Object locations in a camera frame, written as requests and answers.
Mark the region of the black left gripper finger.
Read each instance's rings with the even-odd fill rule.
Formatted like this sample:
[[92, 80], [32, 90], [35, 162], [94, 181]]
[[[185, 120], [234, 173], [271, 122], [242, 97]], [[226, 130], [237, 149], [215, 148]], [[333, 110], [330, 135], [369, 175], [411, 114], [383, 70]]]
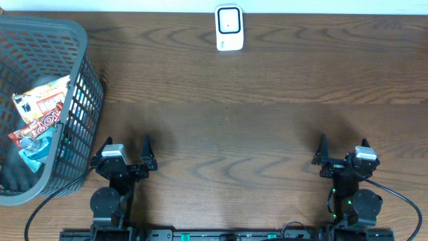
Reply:
[[142, 152], [140, 154], [140, 159], [142, 161], [153, 161], [154, 160], [154, 154], [151, 149], [150, 145], [150, 137], [148, 135], [144, 136], [144, 141], [142, 145]]
[[111, 145], [112, 144], [112, 137], [108, 137], [105, 141], [104, 144], [102, 145], [102, 147], [100, 148], [100, 153], [103, 152], [105, 146], [107, 145]]

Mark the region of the red orange candy bar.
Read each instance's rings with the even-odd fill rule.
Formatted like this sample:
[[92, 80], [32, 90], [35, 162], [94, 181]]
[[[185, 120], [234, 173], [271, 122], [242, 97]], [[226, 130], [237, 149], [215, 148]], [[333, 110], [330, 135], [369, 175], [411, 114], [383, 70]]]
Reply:
[[21, 149], [21, 141], [24, 137], [36, 139], [41, 134], [45, 133], [50, 127], [54, 126], [61, 117], [62, 108], [63, 103], [58, 102], [55, 108], [49, 110], [47, 114], [33, 120], [22, 129], [9, 133], [8, 137], [19, 149]]

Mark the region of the teal wet wipes pack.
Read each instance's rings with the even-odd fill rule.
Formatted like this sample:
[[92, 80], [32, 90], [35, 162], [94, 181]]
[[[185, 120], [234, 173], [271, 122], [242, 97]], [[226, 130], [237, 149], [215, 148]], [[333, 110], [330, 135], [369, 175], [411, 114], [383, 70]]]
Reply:
[[[51, 137], [53, 136], [53, 134], [56, 132], [56, 128], [55, 127], [50, 127], [45, 133], [41, 134], [39, 137]], [[24, 161], [25, 164], [30, 168], [30, 170], [34, 173], [36, 173], [39, 168], [44, 164], [42, 162], [39, 161]]]

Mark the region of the yellow snack chip bag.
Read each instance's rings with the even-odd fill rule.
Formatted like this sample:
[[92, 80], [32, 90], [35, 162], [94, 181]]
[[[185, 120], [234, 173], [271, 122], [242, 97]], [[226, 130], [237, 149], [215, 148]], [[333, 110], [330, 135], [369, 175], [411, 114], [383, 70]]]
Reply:
[[57, 103], [64, 103], [68, 92], [70, 76], [46, 82], [27, 92], [13, 94], [11, 99], [25, 124], [44, 116], [56, 107]]

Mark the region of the teal mouthwash bottle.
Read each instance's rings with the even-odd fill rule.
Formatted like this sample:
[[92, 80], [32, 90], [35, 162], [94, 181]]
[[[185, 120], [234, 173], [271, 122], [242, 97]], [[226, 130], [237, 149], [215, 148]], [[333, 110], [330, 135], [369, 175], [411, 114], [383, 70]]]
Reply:
[[19, 151], [24, 161], [46, 162], [51, 146], [51, 137], [24, 137], [21, 140], [21, 150]]

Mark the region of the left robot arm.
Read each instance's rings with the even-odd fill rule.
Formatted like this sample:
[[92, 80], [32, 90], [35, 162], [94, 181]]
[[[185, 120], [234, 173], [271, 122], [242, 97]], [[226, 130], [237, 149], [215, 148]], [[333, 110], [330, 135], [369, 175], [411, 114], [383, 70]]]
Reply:
[[140, 159], [140, 164], [129, 164], [124, 145], [114, 144], [111, 137], [92, 157], [91, 167], [109, 186], [96, 190], [90, 199], [91, 240], [146, 240], [146, 232], [132, 224], [130, 217], [135, 185], [158, 167], [149, 136], [144, 137]]

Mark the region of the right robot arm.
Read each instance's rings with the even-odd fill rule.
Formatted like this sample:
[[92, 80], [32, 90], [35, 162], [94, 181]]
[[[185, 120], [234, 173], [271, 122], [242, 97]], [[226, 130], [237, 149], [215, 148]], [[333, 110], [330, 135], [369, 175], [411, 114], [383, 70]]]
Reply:
[[334, 216], [332, 223], [320, 228], [319, 240], [368, 240], [368, 229], [376, 226], [383, 199], [375, 192], [361, 189], [359, 183], [372, 176], [380, 161], [366, 139], [344, 158], [329, 156], [326, 135], [312, 159], [321, 166], [320, 177], [332, 180], [327, 209]]

